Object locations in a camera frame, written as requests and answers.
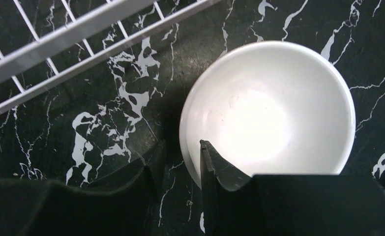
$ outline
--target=metal wire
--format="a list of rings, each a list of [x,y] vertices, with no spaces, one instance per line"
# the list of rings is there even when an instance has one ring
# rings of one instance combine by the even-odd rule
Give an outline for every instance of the metal wire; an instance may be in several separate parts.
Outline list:
[[[62,0],[62,3],[72,19],[72,22],[54,32],[49,33],[48,35],[45,35],[42,38],[39,38],[34,31],[33,26],[30,24],[28,17],[24,14],[20,3],[18,0],[14,0],[36,42],[30,43],[5,57],[2,56],[0,51],[0,82],[5,81],[4,77],[8,78],[8,76],[14,76],[15,74],[21,73],[37,65],[43,60],[47,61],[55,75],[27,90],[22,88],[23,91],[21,91],[20,94],[0,103],[0,114],[3,114],[15,106],[40,95],[54,86],[59,85],[60,83],[109,58],[110,56],[120,53],[122,50],[139,43],[144,38],[152,36],[170,25],[196,14],[197,12],[219,1],[221,0],[199,0],[171,14],[170,16],[164,17],[159,4],[153,0],[107,0],[107,4],[102,5],[101,7],[79,17],[78,19],[75,19],[69,5],[65,0]],[[132,11],[137,12],[152,4],[159,14],[160,20],[132,35],[128,35],[119,19],[124,19],[132,15],[132,13],[134,13]],[[71,47],[75,43],[81,42],[81,40],[84,42],[86,48],[90,50],[90,46],[88,42],[86,42],[85,38],[100,32],[116,22],[125,39],[114,43],[110,47],[96,54],[94,54],[91,50],[91,56],[89,58],[84,59],[61,72],[56,70],[50,56]]]

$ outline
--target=white bowl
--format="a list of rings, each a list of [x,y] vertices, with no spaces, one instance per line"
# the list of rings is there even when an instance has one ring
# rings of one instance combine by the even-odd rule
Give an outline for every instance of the white bowl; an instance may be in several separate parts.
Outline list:
[[[339,174],[355,137],[355,107],[340,73],[289,42],[237,48],[214,62],[186,99],[179,139],[201,187],[200,140],[254,174]]]

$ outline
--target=black marble surface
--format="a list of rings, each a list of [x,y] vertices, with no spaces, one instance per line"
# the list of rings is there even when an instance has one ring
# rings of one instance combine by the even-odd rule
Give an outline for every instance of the black marble surface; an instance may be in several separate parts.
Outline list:
[[[70,0],[75,17],[104,0]],[[162,0],[164,15],[189,4]],[[60,0],[22,0],[43,36],[70,22]],[[151,6],[122,24],[129,33],[158,19]],[[94,52],[121,39],[113,25],[87,39]],[[6,55],[33,37],[13,1],[0,1]],[[343,174],[385,187],[385,0],[224,0],[143,40],[0,116],[0,179],[59,179],[85,186],[168,142],[153,235],[203,235],[201,192],[183,164],[178,122],[188,91],[220,55],[247,43],[286,40],[328,59],[356,109],[356,138]],[[89,56],[81,42],[54,57],[59,71]],[[47,63],[17,75],[29,88],[52,76]],[[0,102],[18,93],[9,80]]]

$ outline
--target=wire rack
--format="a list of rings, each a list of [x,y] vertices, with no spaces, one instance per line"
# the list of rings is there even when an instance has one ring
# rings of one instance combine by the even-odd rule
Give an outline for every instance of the wire rack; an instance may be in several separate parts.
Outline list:
[[[12,0],[17,7],[21,17],[26,23],[34,41],[4,55],[0,49],[0,84],[12,79],[19,93],[0,103],[0,115],[18,106],[43,92],[63,83],[64,81],[76,76],[77,74],[97,65],[110,56],[120,53],[122,50],[152,36],[161,30],[175,24],[197,12],[221,1],[221,0],[197,0],[187,7],[176,11],[169,16],[164,16],[159,3],[153,0],[106,0],[100,7],[88,12],[87,14],[75,18],[70,7],[69,1],[61,0],[66,13],[71,22],[55,31],[39,37],[29,17],[19,0]],[[148,6],[154,6],[159,15],[159,20],[133,34],[128,34],[121,21],[127,17],[141,11]],[[117,24],[124,39],[114,43],[112,46],[94,53],[90,44],[86,40],[90,36],[101,30]],[[58,71],[51,57],[82,42],[89,53],[89,57],[81,60],[69,68]],[[20,74],[41,62],[46,62],[50,67],[52,76],[31,88],[25,89],[17,79]]]

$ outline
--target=black object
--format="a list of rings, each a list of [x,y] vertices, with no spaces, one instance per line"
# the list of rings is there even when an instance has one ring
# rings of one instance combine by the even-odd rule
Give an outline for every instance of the black object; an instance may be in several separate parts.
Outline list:
[[[385,236],[385,193],[369,177],[255,175],[201,141],[206,235]]]
[[[0,180],[1,235],[149,235],[166,144],[87,189],[58,181]]]

